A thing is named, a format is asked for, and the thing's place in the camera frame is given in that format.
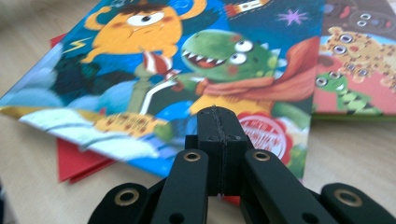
orange monster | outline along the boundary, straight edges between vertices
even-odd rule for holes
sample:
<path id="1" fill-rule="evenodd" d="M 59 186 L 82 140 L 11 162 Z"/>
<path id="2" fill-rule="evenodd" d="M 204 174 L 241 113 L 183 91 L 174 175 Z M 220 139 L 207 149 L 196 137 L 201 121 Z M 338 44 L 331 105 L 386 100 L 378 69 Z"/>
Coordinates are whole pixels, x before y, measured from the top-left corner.
<path id="1" fill-rule="evenodd" d="M 171 58 L 177 52 L 177 41 L 181 38 L 182 20 L 199 15 L 206 8 L 206 0 L 194 0 L 192 8 L 178 16 L 172 7 L 140 2 L 127 5 L 108 24 L 97 21 L 99 15 L 111 10 L 102 7 L 91 14 L 85 28 L 99 30 L 92 43 L 92 50 L 82 63 L 91 63 L 99 54 L 131 54 L 160 50 Z"/>

yellow cartoon animal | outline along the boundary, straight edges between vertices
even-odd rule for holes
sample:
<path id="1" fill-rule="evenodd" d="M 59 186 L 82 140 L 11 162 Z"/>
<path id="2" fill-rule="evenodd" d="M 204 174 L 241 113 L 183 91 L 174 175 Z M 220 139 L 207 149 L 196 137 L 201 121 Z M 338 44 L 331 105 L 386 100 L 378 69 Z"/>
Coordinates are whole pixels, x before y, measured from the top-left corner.
<path id="1" fill-rule="evenodd" d="M 99 54 L 131 54 L 144 50 L 160 50 L 163 56 L 171 58 L 177 52 L 177 41 L 182 35 L 182 20 L 199 15 L 206 8 L 206 0 L 194 0 L 191 9 L 178 16 L 172 7 L 140 2 L 126 5 L 109 23 L 97 21 L 99 15 L 111 10 L 102 7 L 91 14 L 85 27 L 98 30 L 92 43 L 92 50 L 82 63 L 91 63 Z"/>
<path id="2" fill-rule="evenodd" d="M 329 29 L 332 34 L 321 51 L 330 51 L 332 56 L 343 62 L 340 72 L 352 75 L 357 82 L 362 82 L 374 72 L 386 77 L 396 75 L 396 45 L 380 44 L 369 35 L 343 31 L 340 27 Z"/>

purple star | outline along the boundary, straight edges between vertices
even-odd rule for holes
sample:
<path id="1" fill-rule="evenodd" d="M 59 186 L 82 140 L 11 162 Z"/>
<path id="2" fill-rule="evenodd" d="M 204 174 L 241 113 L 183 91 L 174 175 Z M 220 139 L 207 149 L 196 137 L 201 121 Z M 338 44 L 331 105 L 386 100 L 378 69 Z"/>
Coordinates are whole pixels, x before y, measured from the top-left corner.
<path id="1" fill-rule="evenodd" d="M 288 14 L 278 14 L 277 16 L 279 17 L 279 21 L 287 21 L 288 26 L 290 26 L 294 22 L 301 25 L 302 21 L 308 20 L 305 15 L 306 13 L 299 14 L 298 10 L 293 12 L 289 9 Z"/>

cartoon leopard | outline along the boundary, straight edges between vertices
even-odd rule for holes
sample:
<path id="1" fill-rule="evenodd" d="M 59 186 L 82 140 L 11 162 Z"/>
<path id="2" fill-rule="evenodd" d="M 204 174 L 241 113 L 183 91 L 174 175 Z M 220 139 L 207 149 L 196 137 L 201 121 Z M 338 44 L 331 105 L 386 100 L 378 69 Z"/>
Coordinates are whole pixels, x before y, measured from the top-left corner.
<path id="1" fill-rule="evenodd" d="M 343 31 L 341 27 L 332 27 L 329 32 L 332 35 L 320 50 L 330 51 L 339 59 L 344 64 L 339 71 L 353 76 L 354 81 L 363 82 L 374 72 L 386 78 L 396 75 L 396 45 L 380 44 L 369 35 Z M 383 84 L 395 89 L 396 82 Z"/>

table surface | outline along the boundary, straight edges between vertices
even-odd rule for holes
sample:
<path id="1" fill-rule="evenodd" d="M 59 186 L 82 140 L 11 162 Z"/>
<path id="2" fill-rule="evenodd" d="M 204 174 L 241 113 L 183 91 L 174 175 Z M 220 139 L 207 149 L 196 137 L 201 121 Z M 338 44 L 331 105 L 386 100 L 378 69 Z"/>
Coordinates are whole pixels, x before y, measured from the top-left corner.
<path id="1" fill-rule="evenodd" d="M 396 0 L 389 0 L 396 8 Z M 0 95 L 49 49 L 49 39 L 73 28 L 95 0 L 0 1 Z M 115 163 L 76 184 L 58 183 L 54 137 L 0 116 L 0 178 L 19 223 L 84 223 L 113 187 L 159 181 Z M 304 185 L 342 182 L 361 189 L 396 216 L 396 125 L 312 122 Z M 237 207 L 209 200 L 207 223 L 243 223 Z"/>

